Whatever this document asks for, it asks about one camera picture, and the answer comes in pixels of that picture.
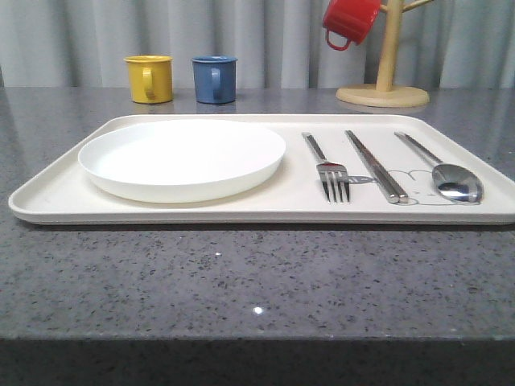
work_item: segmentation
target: white tray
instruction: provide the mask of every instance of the white tray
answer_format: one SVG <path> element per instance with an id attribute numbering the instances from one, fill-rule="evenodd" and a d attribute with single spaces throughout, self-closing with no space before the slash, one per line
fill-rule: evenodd
<path id="1" fill-rule="evenodd" d="M 80 148 L 98 135 L 128 125 L 174 119 L 261 122 L 286 141 L 275 175 L 250 191 L 202 203 L 140 203 L 103 192 L 77 162 Z M 310 131 L 327 157 L 351 176 L 369 176 L 344 134 L 351 129 L 410 195 L 410 204 L 388 203 L 375 182 L 351 185 L 350 204 L 330 204 L 301 133 Z M 479 205 L 459 205 L 439 196 L 431 168 L 393 135 L 404 131 L 445 162 L 472 170 L 483 181 Z M 394 115 L 134 115 L 97 131 L 23 184 L 9 198 L 13 213 L 35 224 L 173 223 L 354 223 L 509 224 L 515 222 L 515 183 L 423 121 Z"/>

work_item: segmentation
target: plate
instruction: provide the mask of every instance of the plate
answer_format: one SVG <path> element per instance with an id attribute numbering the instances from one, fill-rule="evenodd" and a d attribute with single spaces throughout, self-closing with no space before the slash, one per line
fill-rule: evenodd
<path id="1" fill-rule="evenodd" d="M 265 182 L 286 151 L 264 125 L 179 119 L 130 125 L 86 143 L 78 162 L 100 189 L 151 203 L 219 199 Z"/>

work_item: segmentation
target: curtain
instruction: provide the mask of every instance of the curtain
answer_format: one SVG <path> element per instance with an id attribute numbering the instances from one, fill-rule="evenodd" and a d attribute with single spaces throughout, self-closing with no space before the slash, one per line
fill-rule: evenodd
<path id="1" fill-rule="evenodd" d="M 156 54 L 173 57 L 176 88 L 193 87 L 196 55 L 236 56 L 238 88 L 374 83 L 385 15 L 362 44 L 334 51 L 322 28 L 328 2 L 0 0 L 0 80 L 127 87 L 123 58 Z M 512 88 L 514 11 L 513 0 L 434 0 L 404 13 L 395 83 Z"/>

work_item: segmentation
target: mug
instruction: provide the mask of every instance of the mug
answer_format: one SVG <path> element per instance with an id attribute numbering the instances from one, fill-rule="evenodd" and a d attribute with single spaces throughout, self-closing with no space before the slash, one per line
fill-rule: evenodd
<path id="1" fill-rule="evenodd" d="M 329 47 L 343 51 L 351 42 L 360 44 L 369 33 L 379 13 L 381 0 L 331 0 L 323 16 L 325 40 Z M 329 39 L 335 32 L 347 39 L 344 46 L 336 46 Z"/>
<path id="2" fill-rule="evenodd" d="M 233 56 L 196 56 L 192 59 L 197 101 L 222 104 L 236 99 L 236 61 Z"/>
<path id="3" fill-rule="evenodd" d="M 130 94 L 137 103 L 163 103 L 173 99 L 171 57 L 163 55 L 127 56 Z"/>

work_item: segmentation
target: cutlery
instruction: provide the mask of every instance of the cutlery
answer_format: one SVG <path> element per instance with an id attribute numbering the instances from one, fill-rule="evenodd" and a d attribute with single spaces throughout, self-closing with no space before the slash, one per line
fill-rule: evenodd
<path id="1" fill-rule="evenodd" d="M 303 133 L 303 137 L 315 155 L 323 191 L 329 203 L 350 203 L 350 187 L 345 166 L 329 162 L 311 133 Z"/>
<path id="2" fill-rule="evenodd" d="M 386 169 L 377 161 L 370 153 L 370 150 L 356 137 L 351 130 L 345 130 L 345 133 L 356 147 L 363 163 L 369 169 L 370 174 L 377 180 L 379 187 L 389 203 L 408 203 L 410 197 L 386 171 Z"/>
<path id="3" fill-rule="evenodd" d="M 444 163 L 424 145 L 406 133 L 397 131 L 395 135 L 415 150 L 426 162 L 434 166 L 431 175 L 440 195 L 452 202 L 465 204 L 479 203 L 483 199 L 483 184 L 470 170 L 458 165 Z"/>

